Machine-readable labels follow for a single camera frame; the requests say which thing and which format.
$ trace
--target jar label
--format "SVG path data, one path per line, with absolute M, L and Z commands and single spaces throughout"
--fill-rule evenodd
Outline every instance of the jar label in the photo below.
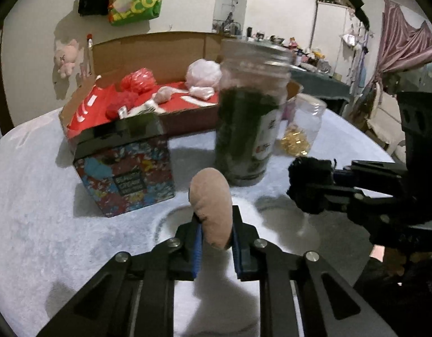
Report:
M 256 160 L 262 161 L 272 153 L 281 116 L 280 110 L 272 110 L 261 117 L 252 154 Z

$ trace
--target metal jar lid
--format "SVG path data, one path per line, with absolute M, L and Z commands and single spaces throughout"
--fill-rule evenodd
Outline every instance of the metal jar lid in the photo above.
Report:
M 289 49 L 267 42 L 224 39 L 222 41 L 224 59 L 261 60 L 263 64 L 291 68 L 292 53 Z

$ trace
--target blue gripper pad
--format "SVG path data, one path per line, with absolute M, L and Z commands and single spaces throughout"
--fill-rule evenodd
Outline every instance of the blue gripper pad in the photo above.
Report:
M 193 278 L 197 277 L 202 264 L 202 243 L 203 233 L 202 224 L 197 226 L 196 240 L 194 241 L 194 252 L 193 252 Z
M 235 271 L 236 275 L 238 276 L 238 279 L 241 277 L 241 250 L 239 249 L 239 242 L 238 242 L 238 236 L 235 230 L 235 227 L 233 227 L 232 231 L 232 251 L 233 251 L 233 262 L 235 264 Z

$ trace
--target cardboard box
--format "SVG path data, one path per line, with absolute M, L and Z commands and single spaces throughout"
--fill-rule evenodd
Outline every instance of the cardboard box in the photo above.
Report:
M 75 140 L 74 167 L 105 216 L 174 197 L 167 139 L 157 115 L 89 128 Z
M 138 35 L 96 44 L 92 75 L 64 106 L 59 118 L 67 125 L 94 85 L 119 83 L 146 67 L 158 84 L 184 81 L 198 59 L 217 60 L 222 37 L 209 33 L 171 32 Z M 74 166 L 90 196 L 109 217 L 174 197 L 166 136 L 214 129 L 217 106 L 180 110 L 161 116 L 138 115 L 82 131 L 69 139 Z
M 185 81 L 188 66 L 198 59 L 218 60 L 223 37 L 212 33 L 167 32 L 136 35 L 95 44 L 93 75 L 86 78 L 60 113 L 66 126 L 94 84 L 107 87 L 127 74 L 146 67 L 158 84 Z M 95 82 L 97 75 L 102 78 Z M 160 116 L 168 137 L 216 128 L 217 106 L 181 110 Z

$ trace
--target clear plastic jar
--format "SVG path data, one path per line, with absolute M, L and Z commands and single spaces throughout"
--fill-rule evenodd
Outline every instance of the clear plastic jar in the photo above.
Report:
M 297 94 L 282 139 L 284 151 L 294 157 L 306 156 L 322 126 L 327 104 L 307 94 Z
M 237 186 L 261 181 L 272 154 L 291 78 L 291 52 L 271 44 L 222 43 L 216 167 Z

